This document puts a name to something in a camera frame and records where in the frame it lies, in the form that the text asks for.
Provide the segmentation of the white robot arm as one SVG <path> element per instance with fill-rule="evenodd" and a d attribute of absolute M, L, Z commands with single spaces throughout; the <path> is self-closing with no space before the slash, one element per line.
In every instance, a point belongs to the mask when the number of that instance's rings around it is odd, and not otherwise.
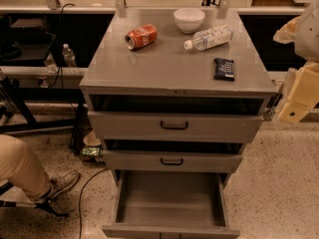
<path fill-rule="evenodd" d="M 306 63 L 290 69 L 285 80 L 287 92 L 277 117 L 296 123 L 319 103 L 319 0 L 313 0 L 303 13 L 288 21 L 273 36 L 277 43 L 294 43 L 295 54 Z"/>

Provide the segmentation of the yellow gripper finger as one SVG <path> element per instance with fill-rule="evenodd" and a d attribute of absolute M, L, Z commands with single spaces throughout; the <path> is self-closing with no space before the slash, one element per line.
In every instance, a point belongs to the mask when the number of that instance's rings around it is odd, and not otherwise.
<path fill-rule="evenodd" d="M 319 103 L 319 63 L 307 62 L 299 70 L 289 69 L 277 117 L 288 123 L 303 120 Z"/>
<path fill-rule="evenodd" d="M 288 44 L 295 40 L 298 21 L 300 17 L 295 17 L 282 26 L 273 36 L 273 40 L 277 43 Z"/>

